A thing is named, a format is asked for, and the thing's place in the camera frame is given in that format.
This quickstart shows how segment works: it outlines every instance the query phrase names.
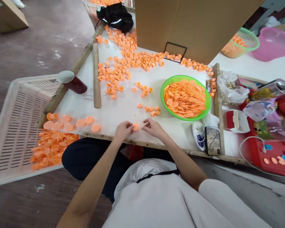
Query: smartphone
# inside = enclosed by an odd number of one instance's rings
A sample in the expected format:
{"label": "smartphone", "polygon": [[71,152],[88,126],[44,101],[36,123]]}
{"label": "smartphone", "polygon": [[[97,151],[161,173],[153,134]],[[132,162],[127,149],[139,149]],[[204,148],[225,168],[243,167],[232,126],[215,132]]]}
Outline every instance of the smartphone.
{"label": "smartphone", "polygon": [[219,130],[205,127],[205,151],[208,155],[221,155]]}

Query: black bag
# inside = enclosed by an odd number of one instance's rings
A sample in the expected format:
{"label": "black bag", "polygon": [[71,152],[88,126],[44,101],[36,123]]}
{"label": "black bag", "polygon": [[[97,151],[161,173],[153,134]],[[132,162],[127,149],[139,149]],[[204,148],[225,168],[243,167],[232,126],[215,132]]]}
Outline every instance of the black bag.
{"label": "black bag", "polygon": [[106,22],[110,27],[120,29],[123,33],[133,27],[132,15],[129,14],[122,3],[116,3],[107,7],[102,6],[97,10],[97,17]]}

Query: white cup rim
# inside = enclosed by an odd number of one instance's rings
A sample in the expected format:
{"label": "white cup rim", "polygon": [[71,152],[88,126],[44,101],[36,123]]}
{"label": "white cup rim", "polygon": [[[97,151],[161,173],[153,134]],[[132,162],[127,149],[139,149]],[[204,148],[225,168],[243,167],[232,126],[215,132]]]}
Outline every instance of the white cup rim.
{"label": "white cup rim", "polygon": [[61,71],[57,76],[57,81],[60,83],[68,83],[74,79],[74,72]]}

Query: hand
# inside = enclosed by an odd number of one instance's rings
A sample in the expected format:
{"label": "hand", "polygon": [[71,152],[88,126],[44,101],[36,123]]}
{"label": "hand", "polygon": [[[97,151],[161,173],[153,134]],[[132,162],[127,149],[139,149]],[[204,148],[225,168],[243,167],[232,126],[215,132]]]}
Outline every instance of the hand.
{"label": "hand", "polygon": [[164,137],[168,136],[161,125],[151,118],[145,119],[143,122],[146,123],[146,125],[142,127],[142,130],[148,132],[153,137],[162,140]]}
{"label": "hand", "polygon": [[114,139],[119,142],[123,142],[126,139],[126,137],[128,137],[134,132],[132,130],[133,128],[134,125],[129,121],[120,123],[116,128]]}

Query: dark red cup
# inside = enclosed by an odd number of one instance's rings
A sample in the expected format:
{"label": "dark red cup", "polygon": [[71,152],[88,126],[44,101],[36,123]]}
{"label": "dark red cup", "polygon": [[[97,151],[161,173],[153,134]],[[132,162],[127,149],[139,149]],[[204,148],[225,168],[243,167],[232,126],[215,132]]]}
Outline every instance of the dark red cup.
{"label": "dark red cup", "polygon": [[57,81],[78,94],[82,94],[88,89],[87,86],[79,78],[77,78],[72,71],[60,72],[57,76]]}

